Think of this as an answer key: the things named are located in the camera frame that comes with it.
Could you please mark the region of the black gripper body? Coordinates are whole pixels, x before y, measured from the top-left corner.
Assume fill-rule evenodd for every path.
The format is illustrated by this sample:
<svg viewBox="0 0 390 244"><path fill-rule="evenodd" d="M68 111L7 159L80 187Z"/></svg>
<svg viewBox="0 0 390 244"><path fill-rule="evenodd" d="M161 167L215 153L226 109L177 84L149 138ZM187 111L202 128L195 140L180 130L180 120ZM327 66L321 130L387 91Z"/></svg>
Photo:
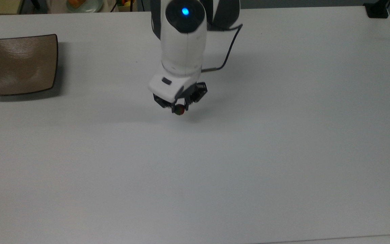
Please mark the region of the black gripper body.
<svg viewBox="0 0 390 244"><path fill-rule="evenodd" d="M177 106L179 103L178 103L178 100L179 99L183 99L184 100L184 103L191 103L191 99L190 99L190 96L195 92L195 89L186 89L184 91L179 91L176 95L175 95L175 105Z"/></svg>

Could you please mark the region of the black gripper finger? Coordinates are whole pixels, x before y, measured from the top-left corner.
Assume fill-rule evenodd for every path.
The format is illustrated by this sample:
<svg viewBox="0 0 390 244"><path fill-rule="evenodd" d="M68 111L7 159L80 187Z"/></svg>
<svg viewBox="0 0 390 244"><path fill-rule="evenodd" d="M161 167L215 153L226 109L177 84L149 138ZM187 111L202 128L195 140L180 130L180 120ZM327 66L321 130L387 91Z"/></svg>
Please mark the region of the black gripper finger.
<svg viewBox="0 0 390 244"><path fill-rule="evenodd" d="M172 113L175 113L175 102L168 102L157 95L153 95L154 101L162 108L170 108Z"/></svg>
<svg viewBox="0 0 390 244"><path fill-rule="evenodd" d="M208 92L205 82L196 82L189 89L195 89L195 92L190 96L191 103L185 103L185 110L189 110L192 103L198 103L203 96Z"/></svg>

